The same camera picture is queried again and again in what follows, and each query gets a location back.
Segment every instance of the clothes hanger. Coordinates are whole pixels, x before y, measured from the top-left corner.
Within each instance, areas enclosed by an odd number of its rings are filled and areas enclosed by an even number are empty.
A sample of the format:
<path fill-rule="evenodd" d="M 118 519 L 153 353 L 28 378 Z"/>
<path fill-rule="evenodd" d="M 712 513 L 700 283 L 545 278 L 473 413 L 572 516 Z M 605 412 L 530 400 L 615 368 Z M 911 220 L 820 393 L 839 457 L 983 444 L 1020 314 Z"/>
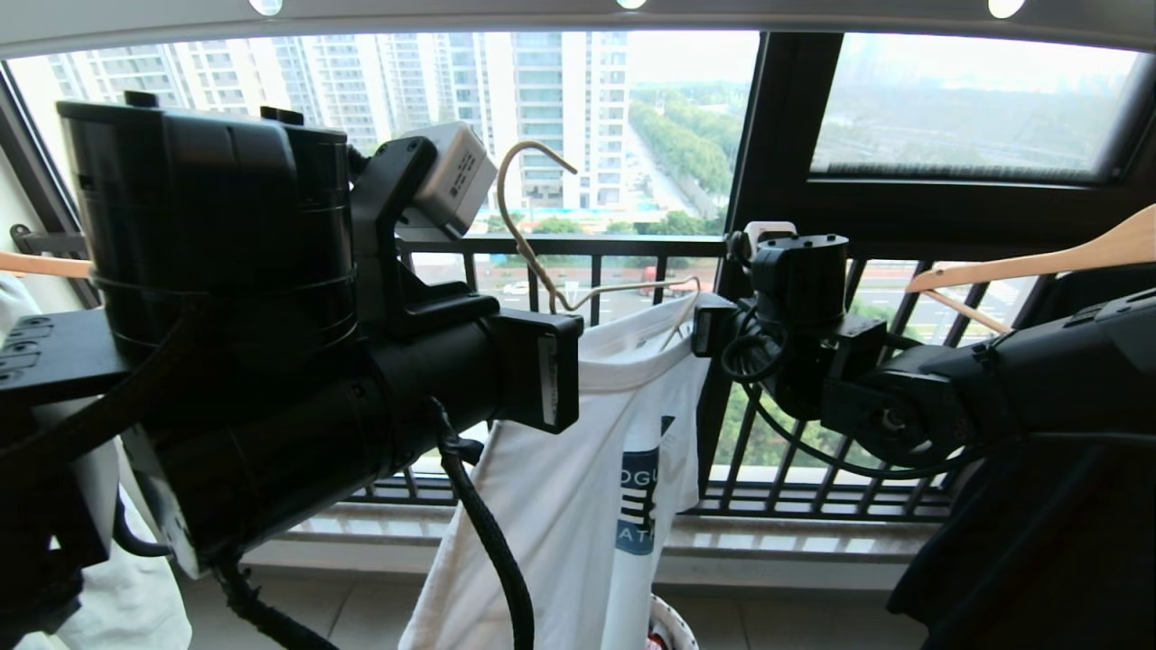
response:
<path fill-rule="evenodd" d="M 556 303 L 562 303 L 562 308 L 565 309 L 566 311 L 577 311 L 578 308 L 580 308 L 586 303 L 586 301 L 601 294 L 608 294 L 610 291 L 637 290 L 643 288 L 674 287 L 676 285 L 684 285 L 687 282 L 694 281 L 695 297 L 687 301 L 686 306 L 682 308 L 682 313 L 679 315 L 679 319 L 675 320 L 674 328 L 670 330 L 670 334 L 667 335 L 666 341 L 662 342 L 661 349 L 666 349 L 666 346 L 670 344 L 670 341 L 674 339 L 674 335 L 679 332 L 679 327 L 682 325 L 683 322 L 687 320 L 687 317 L 690 316 L 690 311 L 695 308 L 698 294 L 702 293 L 703 290 L 702 281 L 699 281 L 697 275 L 688 275 L 679 280 L 662 280 L 658 282 L 635 282 L 632 285 L 610 285 L 610 286 L 594 288 L 588 294 L 583 296 L 580 301 L 570 304 L 570 302 L 566 301 L 565 294 L 558 290 L 557 286 L 554 283 L 554 280 L 550 279 L 549 273 L 547 273 L 546 268 L 542 267 L 541 263 L 538 261 L 538 256 L 534 253 L 534 249 L 531 248 L 529 242 L 526 241 L 526 237 L 521 234 L 521 230 L 518 228 L 518 224 L 514 223 L 512 219 L 510 219 L 510 212 L 506 209 L 506 201 L 505 201 L 506 172 L 510 170 L 510 163 L 513 162 L 514 156 L 517 156 L 519 153 L 526 149 L 538 149 L 539 152 L 542 152 L 543 154 L 549 156 L 550 160 L 562 165 L 562 168 L 569 171 L 570 173 L 578 173 L 578 170 L 572 164 L 568 163 L 562 156 L 554 153 L 553 149 L 534 140 L 523 140 L 521 142 L 516 143 L 513 147 L 510 147 L 510 150 L 506 152 L 506 155 L 502 158 L 502 164 L 498 167 L 498 187 L 497 187 L 498 212 L 502 214 L 502 221 L 505 222 L 506 229 L 510 231 L 511 235 L 513 235 L 514 242 L 517 243 L 518 253 L 526 259 L 526 264 L 529 265 L 531 272 L 533 272 L 534 275 L 538 276 L 539 281 L 542 282 L 542 287 L 546 288 L 547 295 L 550 296 L 550 313 L 557 313 Z"/>
<path fill-rule="evenodd" d="M 62 259 L 0 251 L 0 271 L 13 274 L 34 273 L 88 279 L 88 272 L 91 267 L 92 263 L 83 259 Z"/>
<path fill-rule="evenodd" d="M 1105 266 L 1156 261 L 1156 204 L 1133 214 L 1099 237 L 1062 251 L 1013 257 L 978 264 L 933 268 L 912 278 L 907 293 L 920 291 L 992 330 L 1011 328 L 935 289 L 1008 278 L 1045 275 Z"/>

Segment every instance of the ceiling light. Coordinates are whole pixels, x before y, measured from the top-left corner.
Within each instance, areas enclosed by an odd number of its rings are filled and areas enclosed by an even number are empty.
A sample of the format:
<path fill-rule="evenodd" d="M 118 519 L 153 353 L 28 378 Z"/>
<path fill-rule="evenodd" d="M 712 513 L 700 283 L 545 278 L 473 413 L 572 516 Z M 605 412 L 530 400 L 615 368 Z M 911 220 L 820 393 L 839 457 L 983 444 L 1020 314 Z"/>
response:
<path fill-rule="evenodd" d="M 1023 7 L 1024 0 L 987 0 L 987 10 L 992 17 L 1003 20 L 1010 19 Z"/>

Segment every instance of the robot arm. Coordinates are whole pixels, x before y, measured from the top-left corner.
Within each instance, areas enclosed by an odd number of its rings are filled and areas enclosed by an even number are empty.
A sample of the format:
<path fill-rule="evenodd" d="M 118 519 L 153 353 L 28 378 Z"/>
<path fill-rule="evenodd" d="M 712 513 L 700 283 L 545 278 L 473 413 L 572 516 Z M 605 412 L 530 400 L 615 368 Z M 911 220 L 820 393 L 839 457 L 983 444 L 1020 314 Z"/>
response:
<path fill-rule="evenodd" d="M 58 106 L 105 309 L 24 318 L 0 352 L 0 645 L 52 631 L 108 559 L 117 434 L 199 577 L 453 431 L 578 416 L 580 318 L 399 261 L 398 235 L 460 236 L 492 183 L 465 125 L 365 158 L 290 111 L 127 99 Z"/>
<path fill-rule="evenodd" d="M 844 312 L 846 244 L 835 235 L 763 242 L 750 261 L 755 297 L 729 313 L 701 311 L 696 354 L 719 355 L 788 415 L 914 470 L 942 466 L 963 446 L 975 458 L 1015 440 L 1156 433 L 1156 290 L 968 347 L 919 346 Z"/>

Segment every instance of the window sill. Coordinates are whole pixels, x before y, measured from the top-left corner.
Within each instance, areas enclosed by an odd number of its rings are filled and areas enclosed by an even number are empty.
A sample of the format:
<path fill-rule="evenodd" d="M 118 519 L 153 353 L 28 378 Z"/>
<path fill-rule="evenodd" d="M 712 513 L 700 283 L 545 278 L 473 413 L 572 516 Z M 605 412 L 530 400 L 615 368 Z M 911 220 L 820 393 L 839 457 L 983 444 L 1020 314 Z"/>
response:
<path fill-rule="evenodd" d="M 245 556 L 284 569 L 425 575 L 451 508 L 338 504 Z M 887 591 L 938 529 L 681 516 L 657 583 L 670 585 Z"/>

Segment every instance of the sky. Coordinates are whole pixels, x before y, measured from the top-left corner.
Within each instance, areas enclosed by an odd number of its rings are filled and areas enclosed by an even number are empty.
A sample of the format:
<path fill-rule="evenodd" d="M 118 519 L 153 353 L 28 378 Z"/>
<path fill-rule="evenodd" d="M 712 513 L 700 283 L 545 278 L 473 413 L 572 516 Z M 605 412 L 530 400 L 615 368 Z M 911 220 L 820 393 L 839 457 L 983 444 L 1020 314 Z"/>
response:
<path fill-rule="evenodd" d="M 741 81 L 750 83 L 757 31 L 635 31 L 631 81 Z"/>

